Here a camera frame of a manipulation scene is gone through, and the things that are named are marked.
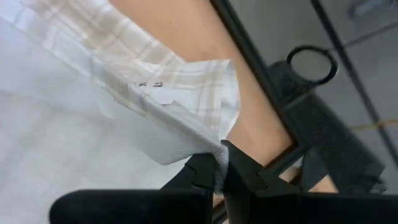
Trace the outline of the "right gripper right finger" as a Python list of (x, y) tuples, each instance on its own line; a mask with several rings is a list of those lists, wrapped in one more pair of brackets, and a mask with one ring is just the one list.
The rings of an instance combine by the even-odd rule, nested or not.
[(303, 192), (227, 140), (223, 186), (230, 223), (397, 224), (397, 196)]

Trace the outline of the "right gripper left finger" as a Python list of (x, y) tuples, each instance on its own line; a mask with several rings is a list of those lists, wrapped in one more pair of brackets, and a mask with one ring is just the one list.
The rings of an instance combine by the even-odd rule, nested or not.
[(161, 189), (85, 189), (56, 199), (49, 221), (70, 223), (210, 223), (216, 161), (195, 154)]

